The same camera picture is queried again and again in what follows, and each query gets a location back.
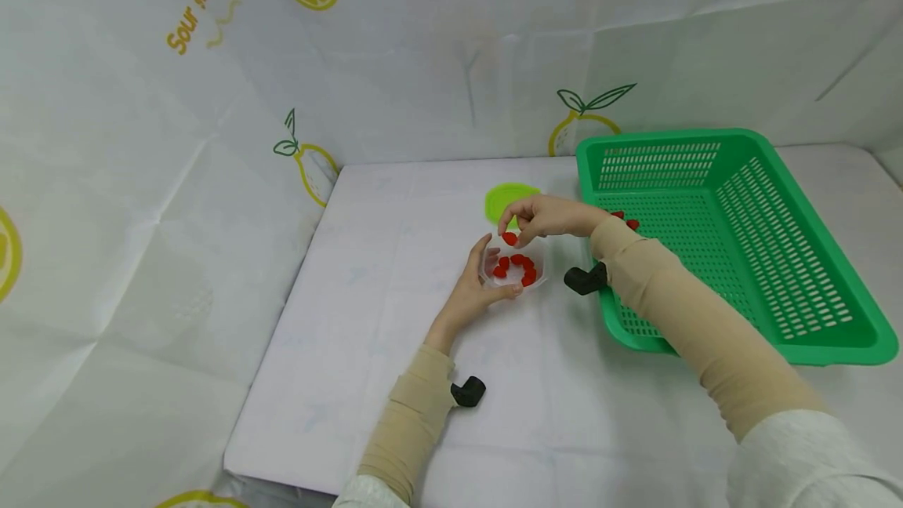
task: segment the printed fabric backdrop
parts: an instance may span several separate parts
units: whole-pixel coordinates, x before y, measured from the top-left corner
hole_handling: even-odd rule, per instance
[[[903,0],[0,0],[0,506],[221,471],[341,165],[741,126],[903,179]]]

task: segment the yellow text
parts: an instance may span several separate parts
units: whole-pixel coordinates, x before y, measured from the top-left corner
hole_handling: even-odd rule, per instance
[[[199,5],[202,9],[207,8],[207,0],[194,0],[194,3]],[[185,52],[188,51],[191,34],[194,33],[197,27],[197,17],[192,13],[190,6],[185,7],[182,20],[179,20],[179,24],[175,27],[175,31],[170,32],[170,34],[166,36],[166,44],[177,51],[180,56],[184,56]]]

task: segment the plastic container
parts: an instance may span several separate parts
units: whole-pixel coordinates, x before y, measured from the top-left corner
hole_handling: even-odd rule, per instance
[[[685,129],[584,140],[582,197],[640,221],[756,326],[790,363],[879,365],[897,336],[778,153],[748,129]],[[610,288],[608,331],[673,353]]]
[[[520,235],[518,230],[510,230]],[[522,255],[533,259],[536,268],[536,281],[524,287],[524,293],[535,290],[540,284],[546,282],[548,271],[546,271],[546,253],[548,252],[548,243],[542,238],[534,238],[527,245],[520,249],[515,249],[507,245],[498,235],[493,234],[492,239],[486,245],[483,251],[483,266],[480,268],[480,276],[486,281],[488,287],[503,287],[505,285],[519,284],[524,276],[524,268],[515,264],[511,264],[505,278],[498,278],[492,274],[495,265],[499,264],[502,257],[511,257],[513,254],[521,253]]]

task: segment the green lid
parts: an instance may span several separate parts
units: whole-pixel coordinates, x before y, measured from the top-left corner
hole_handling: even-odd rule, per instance
[[[501,183],[501,185],[489,189],[489,192],[486,193],[486,219],[492,225],[497,225],[502,219],[507,205],[522,198],[532,197],[533,194],[539,194],[539,192],[538,188],[524,185],[524,183]],[[516,228],[517,218],[512,218],[509,229]]]

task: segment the left hand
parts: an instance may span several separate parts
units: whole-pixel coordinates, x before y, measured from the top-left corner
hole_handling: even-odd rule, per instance
[[[451,290],[449,299],[439,312],[426,340],[423,343],[429,347],[438,349],[441,353],[449,354],[455,338],[464,328],[475,322],[489,305],[499,300],[516,299],[524,291],[519,284],[505,285],[504,287],[485,288],[480,276],[480,266],[483,260],[483,251],[491,240],[492,234],[484,235],[470,250],[467,265],[458,282]]]

